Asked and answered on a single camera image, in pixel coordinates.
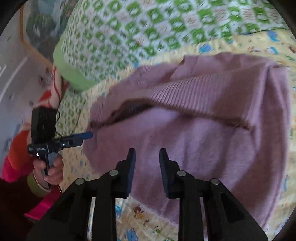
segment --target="green and white patterned fabric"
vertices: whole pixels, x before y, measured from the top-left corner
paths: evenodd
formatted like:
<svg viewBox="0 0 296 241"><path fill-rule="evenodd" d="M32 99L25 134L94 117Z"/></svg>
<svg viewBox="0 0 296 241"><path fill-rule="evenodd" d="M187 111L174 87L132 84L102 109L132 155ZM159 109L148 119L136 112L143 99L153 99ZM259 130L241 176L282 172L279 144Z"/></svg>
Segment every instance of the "green and white patterned fabric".
<svg viewBox="0 0 296 241"><path fill-rule="evenodd" d="M80 0L60 56L97 83L160 51L275 28L287 26L266 0Z"/></svg>

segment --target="purple knit garment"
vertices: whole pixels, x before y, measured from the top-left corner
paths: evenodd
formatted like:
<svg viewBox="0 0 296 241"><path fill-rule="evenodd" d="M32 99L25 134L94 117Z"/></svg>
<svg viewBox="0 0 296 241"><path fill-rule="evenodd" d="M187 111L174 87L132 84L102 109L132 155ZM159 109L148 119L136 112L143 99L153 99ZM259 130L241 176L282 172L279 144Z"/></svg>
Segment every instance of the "purple knit garment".
<svg viewBox="0 0 296 241"><path fill-rule="evenodd" d="M142 66L99 97L83 152L100 174L136 150L131 196L178 223L162 186L159 150L195 178L220 179L261 227L286 169L289 92L285 67L258 56L185 56Z"/></svg>

